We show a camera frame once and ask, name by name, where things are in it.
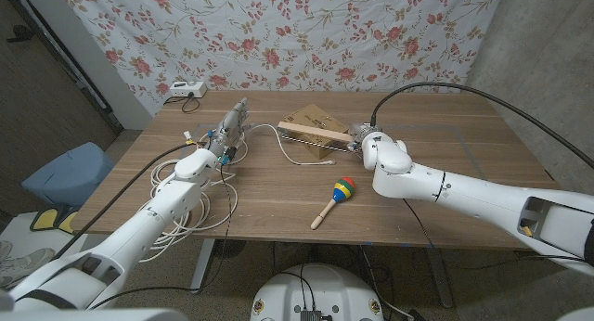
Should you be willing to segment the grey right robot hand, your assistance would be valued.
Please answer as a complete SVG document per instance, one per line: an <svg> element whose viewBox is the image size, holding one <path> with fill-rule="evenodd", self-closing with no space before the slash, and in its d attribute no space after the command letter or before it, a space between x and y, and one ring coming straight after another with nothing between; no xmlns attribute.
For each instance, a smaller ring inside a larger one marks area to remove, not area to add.
<svg viewBox="0 0 594 321"><path fill-rule="evenodd" d="M379 126L371 126L369 122L357 122L352 125L351 135L353 140L351 141L349 148L352 151L361 149L364 138L374 132L381 132L382 129Z"/></svg>

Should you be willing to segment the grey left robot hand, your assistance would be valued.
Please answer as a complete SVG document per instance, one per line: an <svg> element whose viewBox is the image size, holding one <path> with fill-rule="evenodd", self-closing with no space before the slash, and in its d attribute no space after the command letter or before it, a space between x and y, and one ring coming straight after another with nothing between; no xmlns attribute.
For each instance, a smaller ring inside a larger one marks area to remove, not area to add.
<svg viewBox="0 0 594 321"><path fill-rule="evenodd" d="M248 99L244 97L219 122L206 148L221 157L229 148L236 147L242 135L252 128L246 123L248 117Z"/></svg>

